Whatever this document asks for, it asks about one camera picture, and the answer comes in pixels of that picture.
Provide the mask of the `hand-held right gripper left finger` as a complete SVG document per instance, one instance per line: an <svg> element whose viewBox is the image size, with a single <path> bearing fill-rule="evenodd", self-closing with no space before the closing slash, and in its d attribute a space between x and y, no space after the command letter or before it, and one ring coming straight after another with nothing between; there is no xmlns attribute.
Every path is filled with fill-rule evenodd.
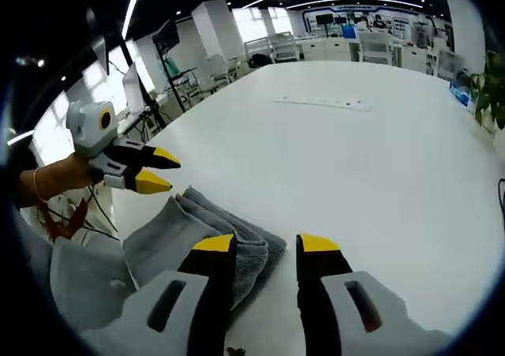
<svg viewBox="0 0 505 356"><path fill-rule="evenodd" d="M177 271L125 300L122 314L82 338L97 355L222 355L233 305L236 238L206 238Z"/></svg>

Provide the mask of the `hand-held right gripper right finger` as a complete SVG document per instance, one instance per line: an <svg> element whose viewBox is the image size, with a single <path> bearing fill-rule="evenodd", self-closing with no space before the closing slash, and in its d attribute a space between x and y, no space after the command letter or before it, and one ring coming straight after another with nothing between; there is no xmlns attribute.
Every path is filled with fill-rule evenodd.
<svg viewBox="0 0 505 356"><path fill-rule="evenodd" d="M296 267L308 355L437 355L451 342L412 320L406 303L369 273L354 271L328 238L299 234Z"/></svg>

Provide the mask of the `person's left hand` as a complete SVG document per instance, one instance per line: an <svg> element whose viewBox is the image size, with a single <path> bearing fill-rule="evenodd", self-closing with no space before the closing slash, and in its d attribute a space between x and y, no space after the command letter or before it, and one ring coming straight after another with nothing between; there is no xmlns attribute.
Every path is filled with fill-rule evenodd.
<svg viewBox="0 0 505 356"><path fill-rule="evenodd" d="M103 179L89 160L77 153L42 168L38 175L39 192L44 199L69 190L83 189Z"/></svg>

